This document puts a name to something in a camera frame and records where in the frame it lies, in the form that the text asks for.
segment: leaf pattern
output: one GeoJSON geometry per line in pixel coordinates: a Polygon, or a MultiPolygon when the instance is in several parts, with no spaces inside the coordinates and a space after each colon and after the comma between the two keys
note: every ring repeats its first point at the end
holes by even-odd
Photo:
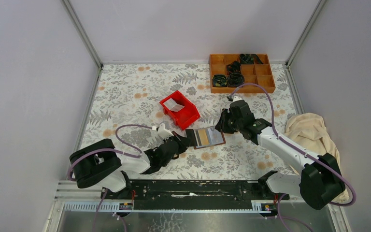
{"type": "Polygon", "coordinates": [[[189,95],[194,96],[194,95],[196,95],[197,91],[196,91],[196,88],[194,88],[194,87],[189,87],[189,88],[187,89],[186,93],[188,93],[189,95]]]}
{"type": "MultiPolygon", "coordinates": [[[[288,118],[295,114],[294,104],[281,64],[271,65],[276,90],[271,94],[275,125],[284,131],[288,118]]],[[[114,136],[125,124],[156,126],[162,122],[184,136],[162,111],[160,101],[175,90],[182,92],[197,107],[200,118],[189,128],[199,129],[217,123],[221,109],[228,108],[227,94],[210,93],[208,64],[110,64],[104,65],[94,97],[81,148],[104,138],[113,140],[116,149],[137,154],[114,136]]],[[[271,110],[264,94],[240,94],[256,118],[271,120],[271,110]]],[[[155,131],[123,128],[119,136],[143,151],[159,146],[163,140],[155,131]]],[[[151,175],[128,173],[131,179],[206,179],[256,180],[270,170],[292,174],[277,155],[255,146],[239,133],[226,134],[226,144],[194,150],[189,148],[151,175]]]]}
{"type": "Polygon", "coordinates": [[[190,84],[192,81],[196,81],[197,79],[198,76],[195,75],[194,72],[181,72],[173,79],[173,82],[180,84],[190,84]]]}

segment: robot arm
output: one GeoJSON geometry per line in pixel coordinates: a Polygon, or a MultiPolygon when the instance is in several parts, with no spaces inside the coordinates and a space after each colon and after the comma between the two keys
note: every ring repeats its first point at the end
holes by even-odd
{"type": "MultiPolygon", "coordinates": [[[[224,133],[240,132],[245,139],[278,155],[300,174],[286,175],[276,171],[265,174],[259,180],[274,193],[300,196],[309,206],[319,210],[345,190],[344,182],[332,172],[283,143],[274,133],[271,123],[262,118],[256,119],[249,105],[240,97],[235,96],[229,109],[222,110],[220,121],[215,128],[224,133]]],[[[281,133],[278,135],[340,174],[337,161],[331,154],[321,156],[308,151],[281,133]]]]}
{"type": "Polygon", "coordinates": [[[164,124],[153,127],[164,143],[144,151],[138,157],[125,155],[114,148],[111,139],[103,139],[73,153],[69,160],[75,163],[73,174],[80,189],[98,185],[122,197],[130,193],[130,182],[126,172],[152,174],[167,166],[170,160],[188,149],[190,140],[165,129],[164,124]]]}

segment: rolled black strap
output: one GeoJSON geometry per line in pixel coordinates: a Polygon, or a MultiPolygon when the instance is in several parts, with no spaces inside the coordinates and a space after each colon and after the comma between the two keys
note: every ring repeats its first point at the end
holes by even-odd
{"type": "Polygon", "coordinates": [[[241,64],[254,64],[254,58],[251,54],[240,54],[241,64]]]}
{"type": "Polygon", "coordinates": [[[228,74],[231,73],[241,73],[241,64],[238,61],[234,61],[231,64],[227,65],[228,74]]]}
{"type": "Polygon", "coordinates": [[[228,77],[228,87],[238,87],[244,84],[244,76],[241,73],[231,73],[228,77]]]}
{"type": "Polygon", "coordinates": [[[227,87],[227,77],[222,74],[214,75],[213,87],[227,87]]]}
{"type": "Polygon", "coordinates": [[[264,64],[261,59],[259,58],[259,56],[257,56],[256,54],[251,54],[251,56],[255,59],[255,61],[258,63],[258,64],[264,64]]]}

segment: crumpled fabric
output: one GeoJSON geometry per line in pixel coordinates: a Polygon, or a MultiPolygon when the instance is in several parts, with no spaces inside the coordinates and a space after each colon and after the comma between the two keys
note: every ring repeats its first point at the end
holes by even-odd
{"type": "MultiPolygon", "coordinates": [[[[335,143],[330,139],[324,119],[321,116],[313,113],[292,116],[286,122],[285,136],[318,154],[324,155],[327,152],[330,153],[336,158],[339,167],[341,166],[339,151],[335,143]]],[[[343,203],[348,200],[349,193],[345,190],[333,201],[343,203]]]]}

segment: purple cable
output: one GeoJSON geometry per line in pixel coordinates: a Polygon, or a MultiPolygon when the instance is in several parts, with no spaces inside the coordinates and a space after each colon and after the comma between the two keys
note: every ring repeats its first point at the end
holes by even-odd
{"type": "Polygon", "coordinates": [[[274,217],[261,217],[261,218],[257,218],[257,219],[261,219],[261,220],[272,220],[272,219],[278,219],[278,218],[282,218],[282,219],[286,219],[286,220],[291,220],[291,221],[295,221],[295,222],[298,222],[302,225],[304,225],[306,228],[309,229],[310,232],[314,232],[314,230],[312,229],[312,227],[310,227],[308,224],[306,224],[305,222],[301,221],[301,220],[298,220],[296,218],[291,218],[291,217],[286,217],[286,216],[274,216],[274,217]]]}
{"type": "Polygon", "coordinates": [[[127,224],[126,224],[126,221],[120,216],[120,215],[117,215],[117,218],[118,219],[121,219],[122,222],[123,222],[123,227],[124,227],[124,232],[127,232],[127,224]]]}
{"type": "Polygon", "coordinates": [[[99,204],[96,207],[95,217],[93,218],[93,224],[92,224],[92,232],[95,232],[97,214],[99,213],[99,209],[100,209],[101,204],[103,203],[104,199],[106,198],[107,191],[108,191],[108,189],[106,188],[106,191],[104,192],[103,197],[101,198],[99,204]]]}
{"type": "Polygon", "coordinates": [[[282,194],[282,196],[279,198],[278,200],[278,205],[277,205],[277,211],[278,211],[278,218],[281,220],[282,224],[285,226],[285,228],[289,231],[289,232],[292,232],[292,230],[285,224],[284,220],[283,219],[288,219],[288,220],[293,220],[293,221],[296,221],[296,222],[299,222],[301,223],[302,225],[306,226],[306,228],[308,228],[311,232],[314,232],[314,230],[308,225],[306,224],[305,222],[299,220],[299,219],[296,219],[296,218],[291,218],[291,217],[284,217],[281,215],[281,209],[280,209],[280,203],[281,203],[281,200],[282,198],[286,196],[286,194],[282,194]]]}
{"type": "Polygon", "coordinates": [[[339,173],[337,173],[332,168],[328,167],[326,164],[324,164],[321,161],[319,161],[317,158],[314,158],[312,156],[308,156],[308,154],[305,151],[302,151],[301,149],[299,149],[295,145],[291,144],[290,142],[288,142],[287,140],[285,140],[284,138],[282,138],[281,136],[279,136],[278,131],[276,130],[276,127],[275,127],[275,122],[274,122],[274,106],[272,104],[270,95],[268,94],[268,92],[263,87],[261,87],[261,86],[259,86],[257,84],[254,84],[254,83],[242,84],[242,85],[238,86],[237,88],[235,88],[235,90],[230,94],[230,96],[232,97],[232,95],[234,95],[235,92],[237,92],[238,89],[241,88],[241,87],[243,87],[243,86],[256,86],[256,87],[259,87],[267,95],[268,101],[270,102],[270,106],[271,106],[272,130],[274,131],[275,136],[278,139],[280,139],[284,144],[288,145],[292,149],[298,151],[300,154],[303,154],[306,158],[310,158],[314,162],[320,164],[322,167],[328,169],[330,172],[332,172],[335,176],[337,176],[341,181],[343,181],[349,187],[349,190],[352,193],[352,199],[351,199],[350,202],[345,203],[345,204],[330,202],[330,204],[337,205],[337,206],[351,206],[351,205],[353,205],[356,202],[356,192],[355,192],[355,189],[352,187],[352,185],[345,178],[343,178],[339,173]]]}
{"type": "Polygon", "coordinates": [[[122,143],[126,144],[127,146],[132,147],[132,148],[134,148],[134,149],[136,149],[136,150],[138,150],[138,151],[140,152],[139,155],[133,155],[133,154],[126,153],[126,152],[124,153],[124,155],[126,155],[126,156],[130,156],[130,157],[134,157],[134,158],[139,158],[139,157],[141,156],[141,154],[142,154],[142,150],[140,150],[140,148],[138,148],[138,147],[136,147],[136,146],[134,146],[134,145],[131,145],[131,144],[129,144],[129,143],[123,141],[123,140],[119,137],[119,135],[117,134],[117,132],[118,132],[121,128],[123,128],[123,127],[143,127],[143,128],[147,128],[147,129],[152,129],[152,128],[149,127],[149,126],[143,126],[143,125],[138,125],[138,124],[127,124],[127,125],[120,126],[120,127],[118,127],[118,128],[116,129],[116,132],[115,132],[115,134],[116,134],[116,138],[117,138],[120,142],[122,142],[122,143]]]}

